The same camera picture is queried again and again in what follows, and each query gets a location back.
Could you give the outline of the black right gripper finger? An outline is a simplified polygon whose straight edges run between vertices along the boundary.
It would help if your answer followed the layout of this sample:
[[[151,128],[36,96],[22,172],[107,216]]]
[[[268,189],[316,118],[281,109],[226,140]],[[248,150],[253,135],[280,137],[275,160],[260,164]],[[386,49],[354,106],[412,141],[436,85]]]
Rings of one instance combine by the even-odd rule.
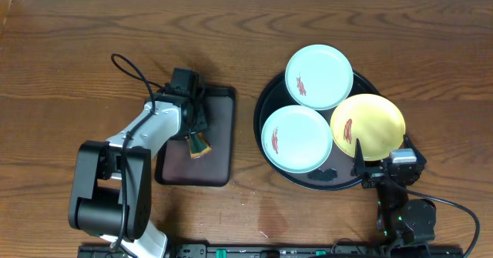
[[[403,135],[403,140],[404,140],[403,146],[405,149],[412,149],[413,152],[419,152],[418,148],[413,144],[413,142],[411,141],[411,139],[407,134]]]
[[[359,139],[356,139],[353,167],[350,174],[352,176],[360,176],[364,174],[364,170],[365,170],[365,161],[362,153],[361,143]]]

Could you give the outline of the yellow green scrubbing sponge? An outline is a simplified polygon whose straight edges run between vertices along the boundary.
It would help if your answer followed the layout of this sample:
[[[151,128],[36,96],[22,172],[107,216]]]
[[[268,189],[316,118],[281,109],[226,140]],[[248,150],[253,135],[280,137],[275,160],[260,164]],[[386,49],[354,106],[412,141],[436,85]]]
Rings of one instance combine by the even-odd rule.
[[[187,139],[189,154],[192,159],[200,158],[212,150],[202,132],[190,134]]]

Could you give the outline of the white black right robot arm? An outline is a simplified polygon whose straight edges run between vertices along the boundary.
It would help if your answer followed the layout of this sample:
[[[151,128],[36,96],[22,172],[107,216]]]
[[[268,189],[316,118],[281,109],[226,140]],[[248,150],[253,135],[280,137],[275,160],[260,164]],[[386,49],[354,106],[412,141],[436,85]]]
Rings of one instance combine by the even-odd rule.
[[[377,190],[377,228],[385,234],[381,247],[385,256],[394,249],[423,246],[435,238],[436,206],[424,197],[410,199],[406,191],[418,181],[427,160],[407,136],[403,139],[404,148],[390,151],[375,166],[364,161],[357,140],[351,170],[363,188]]]

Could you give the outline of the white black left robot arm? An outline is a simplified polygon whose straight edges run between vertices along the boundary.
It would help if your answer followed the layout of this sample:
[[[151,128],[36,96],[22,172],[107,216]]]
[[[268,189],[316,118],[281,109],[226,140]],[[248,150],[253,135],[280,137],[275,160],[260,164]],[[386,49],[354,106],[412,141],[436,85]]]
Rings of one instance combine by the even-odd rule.
[[[171,82],[151,93],[142,112],[105,141],[79,148],[69,203],[69,225],[111,243],[112,253],[164,257],[168,239],[149,220],[151,162],[171,139],[184,139],[191,157],[211,150],[203,78],[175,69]]]

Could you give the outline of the round black serving tray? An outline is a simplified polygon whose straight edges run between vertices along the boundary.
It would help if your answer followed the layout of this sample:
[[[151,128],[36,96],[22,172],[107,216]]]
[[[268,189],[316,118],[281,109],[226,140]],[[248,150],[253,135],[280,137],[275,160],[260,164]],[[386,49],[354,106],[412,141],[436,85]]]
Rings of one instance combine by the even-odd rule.
[[[279,73],[267,84],[260,94],[253,114],[253,131],[264,158],[267,158],[267,154],[262,147],[261,131],[267,118],[276,110],[296,103],[287,91],[284,74],[285,72]],[[350,174],[353,161],[352,157],[333,144],[327,160],[317,169],[307,173],[289,173],[276,167],[272,162],[268,164],[282,177],[298,186],[321,191],[335,191],[356,186],[361,182],[360,178]]]

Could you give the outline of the black rectangular water tray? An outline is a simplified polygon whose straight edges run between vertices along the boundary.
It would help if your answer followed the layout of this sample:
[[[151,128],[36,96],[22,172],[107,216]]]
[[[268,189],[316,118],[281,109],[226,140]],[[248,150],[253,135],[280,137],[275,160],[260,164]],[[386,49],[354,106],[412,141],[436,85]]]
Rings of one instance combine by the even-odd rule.
[[[228,183],[235,100],[232,88],[212,88],[206,91],[204,106],[209,129],[204,132],[204,136],[211,145],[211,151],[193,158],[186,140],[168,141],[157,156],[155,181],[158,184],[221,187]]]

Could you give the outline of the yellow plate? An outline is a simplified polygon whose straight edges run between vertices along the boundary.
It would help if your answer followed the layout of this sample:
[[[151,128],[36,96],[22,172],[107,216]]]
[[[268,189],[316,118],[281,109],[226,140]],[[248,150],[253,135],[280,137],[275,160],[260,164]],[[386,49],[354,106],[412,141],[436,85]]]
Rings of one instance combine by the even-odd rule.
[[[350,157],[361,145],[364,160],[377,161],[400,148],[406,133],[404,117],[390,100],[375,94],[353,95],[330,117],[333,140]]]

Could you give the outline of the lower light green plate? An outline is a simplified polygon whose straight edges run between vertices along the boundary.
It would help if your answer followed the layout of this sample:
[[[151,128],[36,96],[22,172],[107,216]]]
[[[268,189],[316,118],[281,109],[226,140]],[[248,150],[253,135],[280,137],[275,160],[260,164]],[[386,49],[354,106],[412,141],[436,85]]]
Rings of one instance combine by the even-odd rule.
[[[327,120],[305,106],[284,106],[273,112],[260,134],[261,149],[278,169],[308,173],[329,157],[333,137]]]

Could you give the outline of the light green plate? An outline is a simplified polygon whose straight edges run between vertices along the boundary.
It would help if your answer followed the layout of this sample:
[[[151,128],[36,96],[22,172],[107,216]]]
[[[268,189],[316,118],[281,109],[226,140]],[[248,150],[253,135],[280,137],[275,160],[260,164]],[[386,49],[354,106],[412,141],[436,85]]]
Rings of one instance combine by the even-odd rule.
[[[290,58],[284,73],[290,96],[302,106],[328,110],[346,99],[354,84],[347,57],[329,45],[308,45]]]
[[[308,173],[329,157],[333,137],[327,120],[305,106],[284,106],[273,112],[260,134],[261,149],[278,169]]]

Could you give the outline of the top light green plate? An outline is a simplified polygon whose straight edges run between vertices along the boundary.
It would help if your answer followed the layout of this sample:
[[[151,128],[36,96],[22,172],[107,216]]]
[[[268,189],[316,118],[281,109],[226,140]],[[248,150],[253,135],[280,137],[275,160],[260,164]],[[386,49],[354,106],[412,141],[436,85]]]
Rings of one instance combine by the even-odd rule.
[[[308,45],[290,58],[284,73],[290,96],[302,106],[328,110],[346,99],[354,84],[347,57],[329,45]]]

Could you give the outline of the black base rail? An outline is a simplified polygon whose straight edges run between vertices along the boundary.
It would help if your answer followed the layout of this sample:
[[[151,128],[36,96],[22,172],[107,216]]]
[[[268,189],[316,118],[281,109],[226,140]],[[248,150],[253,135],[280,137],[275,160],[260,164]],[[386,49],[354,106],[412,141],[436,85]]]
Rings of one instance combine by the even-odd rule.
[[[338,245],[328,248],[239,247],[182,244],[171,246],[164,258],[321,258],[321,257],[384,257],[380,249],[364,246]],[[395,248],[391,257],[462,257],[460,249],[448,246],[414,246]]]

